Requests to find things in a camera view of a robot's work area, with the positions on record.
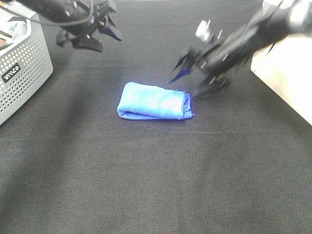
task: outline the gray plastic basket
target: gray plastic basket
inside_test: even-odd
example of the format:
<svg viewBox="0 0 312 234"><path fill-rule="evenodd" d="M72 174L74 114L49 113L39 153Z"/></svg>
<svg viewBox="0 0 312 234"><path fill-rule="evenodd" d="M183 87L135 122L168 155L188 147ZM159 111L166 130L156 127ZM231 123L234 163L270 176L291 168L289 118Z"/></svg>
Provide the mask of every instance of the gray plastic basket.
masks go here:
<svg viewBox="0 0 312 234"><path fill-rule="evenodd" d="M34 12L28 15L39 19ZM41 26L29 20L27 26L25 37L6 48L0 57L0 125L42 86L53 71Z"/></svg>

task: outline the black tablecloth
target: black tablecloth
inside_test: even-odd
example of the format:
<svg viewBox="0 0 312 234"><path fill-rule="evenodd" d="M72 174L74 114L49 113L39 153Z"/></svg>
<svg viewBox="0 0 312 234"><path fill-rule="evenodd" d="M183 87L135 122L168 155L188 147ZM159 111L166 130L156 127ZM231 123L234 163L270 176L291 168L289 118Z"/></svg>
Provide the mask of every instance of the black tablecloth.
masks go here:
<svg viewBox="0 0 312 234"><path fill-rule="evenodd" d="M169 84L202 19L227 35L260 0L115 1L122 42L55 45L54 72L0 127L0 233L312 233L312 127L251 71L193 99L193 119L117 114L130 81Z"/></svg>

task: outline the black cable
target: black cable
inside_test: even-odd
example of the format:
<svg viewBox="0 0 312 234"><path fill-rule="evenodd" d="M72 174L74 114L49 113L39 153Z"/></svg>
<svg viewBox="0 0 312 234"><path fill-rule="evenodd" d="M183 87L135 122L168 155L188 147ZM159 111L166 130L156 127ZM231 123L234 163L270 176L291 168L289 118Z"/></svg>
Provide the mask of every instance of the black cable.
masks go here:
<svg viewBox="0 0 312 234"><path fill-rule="evenodd" d="M61 23L45 23L45 22L41 22L40 20L36 20L36 19L31 19L31 18L25 17L25 16L23 16L23 15L21 15L21 14L15 12L15 11L12 11L12 10L10 10L10 9L5 8L4 6L1 6L1 5L0 5L0 8L1 8L2 10L4 10L4 11L7 11L7 12L13 14L13 15L16 15L16 16L18 16L18 17L22 17L22 18L24 18L24 19L26 19L26 20L29 20L29 21L31 21L31 22L34 22L34 23L39 23L39 24L41 24L41 25L43 25L43 26L48 26L48 27L66 27L66 26L73 26L73 25L77 25L77 24L81 24L81 23L86 23L86 22L90 21L91 18L92 18L93 9L94 9L93 3L94 3L94 0L90 0L90 5L91 5L91 6L90 6L90 12L89 12L89 15L88 15L85 19L79 19L79 20L76 20L76 21L61 22Z"/></svg>

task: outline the blue fabric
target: blue fabric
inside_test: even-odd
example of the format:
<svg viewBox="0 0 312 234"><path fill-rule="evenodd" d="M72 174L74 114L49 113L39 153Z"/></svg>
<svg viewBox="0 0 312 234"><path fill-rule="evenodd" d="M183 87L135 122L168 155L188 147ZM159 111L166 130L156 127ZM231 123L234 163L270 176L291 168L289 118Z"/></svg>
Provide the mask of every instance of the blue fabric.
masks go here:
<svg viewBox="0 0 312 234"><path fill-rule="evenodd" d="M187 119L192 118L191 97L183 91L129 82L117 107L126 119Z"/></svg>

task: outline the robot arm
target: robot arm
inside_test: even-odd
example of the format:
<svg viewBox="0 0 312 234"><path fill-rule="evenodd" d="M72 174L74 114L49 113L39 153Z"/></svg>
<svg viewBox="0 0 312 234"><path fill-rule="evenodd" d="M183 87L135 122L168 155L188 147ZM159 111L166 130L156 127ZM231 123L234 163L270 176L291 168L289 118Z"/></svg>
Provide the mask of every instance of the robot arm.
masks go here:
<svg viewBox="0 0 312 234"><path fill-rule="evenodd" d="M102 52L101 42L92 37L97 29L100 33L107 34L116 40L122 39L121 32L109 15L109 13L116 12L116 5L112 0L98 0L96 5L92 5L93 0L90 0L90 5L80 0L17 1L63 29L57 35L59 46L70 41L75 49L85 48Z"/></svg>
<svg viewBox="0 0 312 234"><path fill-rule="evenodd" d="M207 78L194 91L194 96L220 89L227 80L222 74L243 61L248 61L257 50L284 39L293 33L308 33L312 30L312 2L294 0L288 7L270 6L260 9L250 22L227 38L215 33L210 22L202 21L196 35L209 44L204 51L187 48L182 53L175 69L176 81L191 72L193 65L202 70Z"/></svg>

